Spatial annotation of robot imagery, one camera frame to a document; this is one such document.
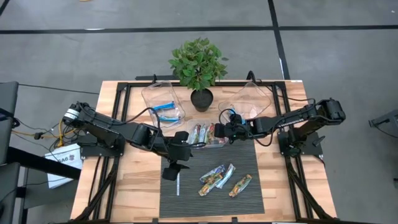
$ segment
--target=clear plastic bin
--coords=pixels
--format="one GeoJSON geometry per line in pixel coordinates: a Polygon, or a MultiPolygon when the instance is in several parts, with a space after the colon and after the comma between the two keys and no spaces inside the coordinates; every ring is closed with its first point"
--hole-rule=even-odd
{"type": "MultiPolygon", "coordinates": [[[[191,119],[187,121],[186,125],[186,131],[189,133],[188,140],[190,139],[191,135],[193,134],[193,129],[197,124],[200,124],[200,126],[206,125],[208,127],[211,123],[216,124],[218,121],[216,120],[211,120],[211,119],[191,119]]],[[[210,143],[206,144],[206,146],[203,147],[223,147],[225,143],[228,142],[228,138],[216,138],[210,143]]]]}
{"type": "MultiPolygon", "coordinates": [[[[169,103],[174,103],[174,109],[159,109],[157,114],[160,118],[160,128],[165,131],[171,127],[175,128],[183,123],[185,112],[182,109],[181,103],[178,100],[173,86],[169,81],[161,81],[145,87],[141,92],[147,107],[160,107],[169,103]]],[[[157,119],[155,114],[150,111],[150,116],[157,126],[157,119]]]]}
{"type": "MultiPolygon", "coordinates": [[[[218,105],[223,111],[233,108],[243,119],[255,118],[271,105],[271,99],[253,82],[247,83],[241,90],[218,105]]],[[[221,122],[229,122],[229,113],[223,113],[221,122]]]]}

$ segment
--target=snack bar wrapper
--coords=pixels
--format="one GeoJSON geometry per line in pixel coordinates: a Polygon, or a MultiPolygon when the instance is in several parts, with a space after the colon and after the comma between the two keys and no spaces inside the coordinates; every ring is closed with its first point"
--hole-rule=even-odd
{"type": "Polygon", "coordinates": [[[199,141],[198,142],[205,142],[205,136],[206,136],[206,125],[202,125],[200,128],[199,132],[199,141]]]}
{"type": "Polygon", "coordinates": [[[199,142],[200,124],[195,125],[192,133],[189,135],[188,143],[195,144],[199,142]]]}
{"type": "Polygon", "coordinates": [[[235,197],[237,196],[239,193],[242,192],[242,190],[244,190],[248,184],[250,183],[250,180],[252,179],[252,177],[248,174],[245,177],[243,177],[243,179],[241,179],[236,185],[235,187],[232,189],[232,191],[229,193],[230,197],[235,197]]]}
{"type": "Polygon", "coordinates": [[[228,179],[232,176],[232,174],[235,171],[235,166],[230,164],[228,167],[228,170],[226,171],[224,178],[218,182],[218,184],[216,185],[217,188],[222,189],[224,184],[228,181],[228,179]]]}
{"type": "Polygon", "coordinates": [[[210,144],[210,141],[214,140],[214,124],[211,123],[210,126],[207,127],[205,143],[210,144]]]}
{"type": "Polygon", "coordinates": [[[205,196],[208,192],[210,192],[218,182],[223,178],[221,174],[217,174],[216,176],[211,176],[208,182],[199,190],[200,196],[205,196]]]}
{"type": "Polygon", "coordinates": [[[225,171],[225,166],[224,165],[220,165],[220,166],[212,169],[207,174],[205,174],[202,177],[200,177],[201,184],[205,184],[205,183],[209,182],[212,178],[214,178],[218,174],[221,174],[224,171],[225,171]]]}

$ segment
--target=wooden table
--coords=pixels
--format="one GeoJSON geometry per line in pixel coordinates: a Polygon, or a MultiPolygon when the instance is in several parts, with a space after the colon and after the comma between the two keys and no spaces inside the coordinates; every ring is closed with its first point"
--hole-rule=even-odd
{"type": "MultiPolygon", "coordinates": [[[[285,81],[287,94],[291,98],[306,99],[304,85],[301,81],[285,81]]],[[[116,94],[116,81],[105,81],[102,83],[101,92],[96,107],[97,112],[111,116],[114,97],[116,94]]],[[[271,99],[271,105],[263,112],[263,116],[275,116],[275,106],[272,93],[266,87],[260,87],[271,99]]],[[[142,111],[146,105],[142,98],[143,88],[134,87],[131,90],[130,101],[127,111],[127,119],[142,111]]],[[[214,86],[210,90],[214,95],[214,102],[210,109],[204,113],[195,110],[190,102],[191,90],[185,87],[175,87],[174,90],[186,112],[185,121],[193,118],[217,118],[219,115],[218,103],[232,96],[242,89],[241,86],[226,87],[214,86]]],[[[284,113],[283,101],[280,100],[281,110],[284,113]]],[[[121,117],[122,104],[118,109],[118,118],[121,117]]],[[[306,102],[289,101],[291,110],[303,107],[306,102]]],[[[148,113],[144,113],[135,122],[152,124],[148,113]]],[[[165,136],[173,136],[173,133],[164,133],[165,136]]],[[[269,142],[269,137],[261,139],[269,142]]],[[[278,140],[274,137],[271,146],[262,147],[255,142],[257,164],[262,189],[265,214],[254,215],[225,215],[212,217],[189,217],[189,218],[160,218],[160,222],[230,222],[232,217],[237,217],[240,222],[270,222],[270,221],[294,221],[294,211],[290,196],[287,172],[284,158],[279,153],[278,140]]],[[[331,216],[335,217],[335,207],[331,197],[328,179],[323,164],[313,156],[302,156],[303,168],[307,179],[309,191],[331,216]]],[[[87,206],[90,194],[91,182],[97,158],[86,159],[83,163],[80,181],[73,204],[71,218],[77,217],[87,206]]],[[[99,166],[94,192],[100,178],[99,166]]],[[[151,222],[153,218],[159,217],[160,207],[160,157],[151,152],[136,149],[126,145],[118,170],[115,197],[113,202],[111,222],[151,222]]],[[[297,189],[298,199],[302,217],[305,217],[305,206],[303,197],[297,189]]],[[[101,203],[100,218],[104,217],[106,192],[101,203]]]]}

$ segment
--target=gray floor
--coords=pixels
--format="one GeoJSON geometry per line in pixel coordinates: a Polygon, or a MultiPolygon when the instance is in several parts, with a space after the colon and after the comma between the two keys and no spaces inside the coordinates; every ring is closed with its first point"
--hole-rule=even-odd
{"type": "MultiPolygon", "coordinates": [[[[397,1],[274,2],[280,26],[398,24],[397,1]]],[[[0,17],[0,30],[271,24],[267,1],[260,0],[10,0],[0,17]]],[[[97,93],[102,80],[170,75],[170,51],[199,36],[208,37],[230,59],[230,79],[244,78],[248,70],[258,78],[282,78],[273,31],[17,34],[0,35],[0,82],[97,93]]],[[[309,97],[340,100],[347,114],[342,125],[320,131],[326,135],[326,171],[338,216],[396,223],[398,189],[392,178],[398,177],[398,140],[369,128],[368,120],[398,109],[398,30],[282,31],[281,36],[291,79],[303,80],[309,97]]],[[[71,103],[95,106],[97,97],[21,86],[16,116],[48,128],[71,103]]],[[[11,144],[46,153],[15,137],[11,144]]],[[[66,221],[72,203],[30,209],[28,223],[66,221]]]]}

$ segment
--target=black rubber mat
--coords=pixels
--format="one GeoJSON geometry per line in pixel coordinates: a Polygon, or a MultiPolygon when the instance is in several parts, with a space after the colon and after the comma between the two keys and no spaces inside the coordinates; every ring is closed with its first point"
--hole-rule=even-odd
{"type": "MultiPolygon", "coordinates": [[[[160,218],[200,217],[212,215],[239,215],[264,213],[261,185],[253,141],[236,141],[221,148],[193,149],[188,162],[179,162],[190,169],[180,173],[180,190],[177,181],[160,181],[160,218]],[[199,178],[208,171],[232,163],[236,170],[222,189],[213,188],[206,196],[199,196],[202,188],[199,178]],[[228,194],[246,174],[252,176],[249,185],[236,197],[228,194]]],[[[162,159],[162,169],[169,163],[162,159]]]]}

